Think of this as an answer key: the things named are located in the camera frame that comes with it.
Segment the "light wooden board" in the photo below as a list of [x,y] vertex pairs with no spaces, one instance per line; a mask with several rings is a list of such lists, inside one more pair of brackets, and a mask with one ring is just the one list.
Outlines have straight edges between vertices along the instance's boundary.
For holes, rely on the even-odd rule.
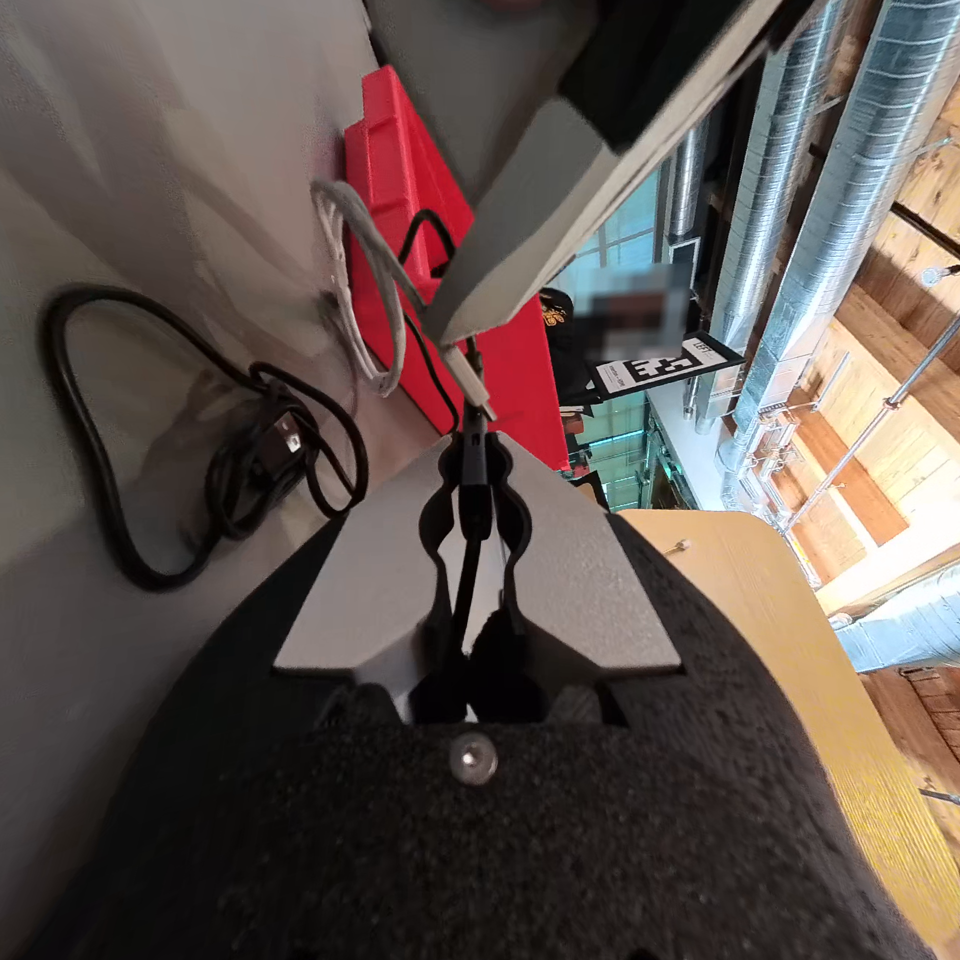
[[738,629],[819,754],[871,867],[938,958],[958,958],[958,868],[796,557],[747,512],[623,510]]

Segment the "red plastic bin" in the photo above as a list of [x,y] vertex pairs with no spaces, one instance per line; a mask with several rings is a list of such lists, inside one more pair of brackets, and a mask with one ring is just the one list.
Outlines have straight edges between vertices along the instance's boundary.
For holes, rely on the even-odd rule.
[[[364,117],[344,132],[345,179],[363,199],[378,231],[395,254],[420,210],[432,210],[459,247],[474,213],[434,144],[424,122],[392,67],[363,78]],[[358,241],[348,234],[349,278],[354,315],[365,346],[389,368],[393,344],[389,322],[371,268]],[[436,230],[422,225],[405,261],[405,270],[429,304],[439,288],[434,275],[450,257]],[[493,429],[519,443],[554,471],[570,464],[560,404],[550,361],[539,296],[503,326],[482,333],[478,347],[497,420]],[[428,354],[440,385],[462,410],[462,391],[431,343]],[[452,414],[432,382],[412,333],[399,387],[441,434]]]

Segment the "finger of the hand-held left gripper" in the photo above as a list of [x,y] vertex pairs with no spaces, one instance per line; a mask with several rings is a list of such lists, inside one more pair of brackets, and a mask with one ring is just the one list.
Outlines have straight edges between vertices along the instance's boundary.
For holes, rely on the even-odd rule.
[[540,107],[477,204],[426,308],[424,327],[437,346],[507,324],[743,73],[794,40],[823,6],[750,2],[782,2],[764,37],[721,71],[722,56],[734,53],[734,30],[728,30],[624,150],[608,145],[569,97],[557,95]]

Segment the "narrow silver ventilation duct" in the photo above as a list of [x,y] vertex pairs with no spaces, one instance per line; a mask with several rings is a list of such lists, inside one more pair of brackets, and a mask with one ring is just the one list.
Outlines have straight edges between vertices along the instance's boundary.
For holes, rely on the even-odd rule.
[[666,227],[671,244],[688,240],[695,227],[710,126],[711,118],[707,115],[696,126],[690,127],[674,155]]

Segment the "metal ceiling pipe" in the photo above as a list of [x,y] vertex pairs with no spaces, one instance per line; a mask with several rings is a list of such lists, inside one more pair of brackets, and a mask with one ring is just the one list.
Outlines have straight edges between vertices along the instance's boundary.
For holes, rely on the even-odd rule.
[[806,522],[838,490],[881,546],[913,522],[907,497],[942,466],[958,474],[958,371],[942,359],[958,341],[958,318],[924,345],[867,298],[843,306],[827,330],[838,360],[794,407],[800,452],[812,455],[818,482],[782,529]]

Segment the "large silver ventilation duct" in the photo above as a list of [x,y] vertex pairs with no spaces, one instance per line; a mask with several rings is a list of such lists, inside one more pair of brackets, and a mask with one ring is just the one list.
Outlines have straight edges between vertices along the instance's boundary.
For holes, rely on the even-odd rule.
[[957,1],[881,6],[733,411],[728,451],[759,445],[846,297],[959,70]]

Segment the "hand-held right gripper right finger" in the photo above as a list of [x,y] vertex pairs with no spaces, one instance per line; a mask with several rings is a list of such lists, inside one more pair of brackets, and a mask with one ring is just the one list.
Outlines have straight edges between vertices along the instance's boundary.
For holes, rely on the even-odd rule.
[[488,437],[502,608],[527,675],[661,675],[681,658],[612,516],[512,438]]

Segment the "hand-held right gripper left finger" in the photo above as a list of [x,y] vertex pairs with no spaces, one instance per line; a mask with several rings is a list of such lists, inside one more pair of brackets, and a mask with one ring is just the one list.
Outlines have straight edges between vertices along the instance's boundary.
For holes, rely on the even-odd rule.
[[352,510],[274,661],[282,674],[378,685],[413,721],[429,643],[450,626],[441,552],[454,530],[442,438]]

